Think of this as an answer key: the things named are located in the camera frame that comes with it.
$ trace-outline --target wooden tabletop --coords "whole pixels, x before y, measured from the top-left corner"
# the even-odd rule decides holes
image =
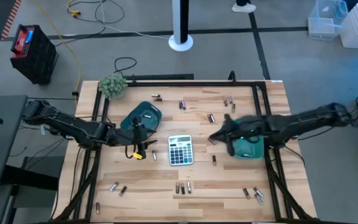
[[[97,81],[83,82],[76,116],[92,115]],[[290,114],[282,82],[266,82],[273,114]],[[160,94],[163,102],[154,102],[151,94]],[[231,95],[236,112],[225,107],[223,98]],[[178,102],[185,100],[187,110],[179,109]],[[99,108],[102,113],[103,99]],[[157,132],[149,140],[158,140],[147,149],[147,158],[141,161],[127,159],[123,147],[103,146],[94,193],[92,222],[250,222],[274,221],[273,205],[265,162],[263,159],[245,161],[235,159],[226,152],[223,143],[212,145],[207,137],[220,129],[223,114],[232,118],[256,114],[250,87],[129,87],[120,100],[110,102],[108,116],[118,126],[142,101],[149,101],[163,113]],[[213,113],[216,123],[209,123],[207,114]],[[189,134],[193,138],[194,164],[172,167],[168,161],[168,137]],[[290,141],[288,147],[300,153],[298,143]],[[153,160],[152,150],[157,152]],[[315,217],[313,199],[305,168],[299,157],[282,149],[281,156],[288,189],[307,213]],[[60,176],[58,207],[55,217],[70,201],[73,172],[76,169],[74,190],[80,179],[84,149],[74,168],[78,146],[70,142]],[[212,155],[216,156],[213,166]],[[119,182],[118,188],[110,187]],[[191,182],[192,193],[175,193],[177,182]],[[127,186],[125,194],[119,192]],[[254,187],[263,193],[264,204],[254,197]],[[248,188],[252,198],[246,199],[242,189]],[[282,216],[285,208],[277,189]],[[84,194],[81,215],[85,215],[88,192]],[[95,203],[100,204],[96,214]]]

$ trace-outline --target concrete floor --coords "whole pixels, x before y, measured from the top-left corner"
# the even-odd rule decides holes
[[[76,21],[66,14],[66,1],[39,0],[64,35],[91,34],[100,24]],[[117,0],[126,17],[114,27],[124,30],[172,30],[170,1]],[[191,0],[190,29],[251,28],[247,14],[231,12],[234,1]],[[257,0],[255,18],[258,27],[304,27],[313,0]],[[96,6],[79,7],[82,16],[93,19]],[[106,19],[114,20],[119,11],[104,6]],[[55,31],[32,1],[23,1],[14,21],[38,24],[47,35]],[[12,28],[9,36],[14,36]],[[345,49],[339,38],[332,42],[311,40],[305,31],[263,32],[260,40],[271,79],[283,80],[293,113],[330,102],[339,102],[352,110],[358,96],[358,50]],[[251,32],[193,35],[194,47],[184,53],[171,50],[166,40],[149,37],[114,37],[79,40],[70,47],[76,52],[83,80],[97,80],[114,71],[118,57],[134,57],[138,64],[125,75],[194,73],[196,79],[226,79],[234,70],[238,79],[261,80],[264,71]],[[69,51],[58,47],[60,58],[47,86],[32,85],[9,62],[10,41],[0,41],[0,95],[26,94],[33,97],[71,97],[77,81],[77,67]],[[74,113],[74,103],[51,100],[52,105]],[[12,154],[25,146],[24,156],[32,156],[57,138],[39,131],[20,130]],[[64,156],[66,143],[50,156]],[[358,128],[336,128],[324,135],[300,142],[306,171],[318,217],[322,220],[358,223]],[[9,160],[20,166],[23,157]],[[50,206],[18,210],[15,223],[45,221]]]

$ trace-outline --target green object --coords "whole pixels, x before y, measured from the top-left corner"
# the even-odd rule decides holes
[[[144,124],[145,128],[156,130],[161,121],[162,113],[151,103],[143,101],[122,120],[120,128],[132,130],[134,128],[132,120],[136,117],[141,118],[139,124]]]
[[[125,94],[128,84],[126,79],[117,73],[108,75],[100,79],[99,91],[109,100],[120,99]]]
[[[257,143],[250,143],[244,138],[235,140],[233,144],[234,157],[237,159],[260,159],[264,156],[264,139],[263,136],[249,138]]]

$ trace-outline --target yellow clamp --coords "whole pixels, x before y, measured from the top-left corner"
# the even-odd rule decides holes
[[[133,155],[136,159],[142,159],[142,158],[143,158],[143,156],[140,155],[140,154],[138,154],[137,152],[132,153],[132,155]]]

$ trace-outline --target small succulent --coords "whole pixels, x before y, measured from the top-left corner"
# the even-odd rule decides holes
[[[127,86],[126,79],[116,73],[102,77],[99,81],[99,91],[109,100],[116,100],[123,97]]]

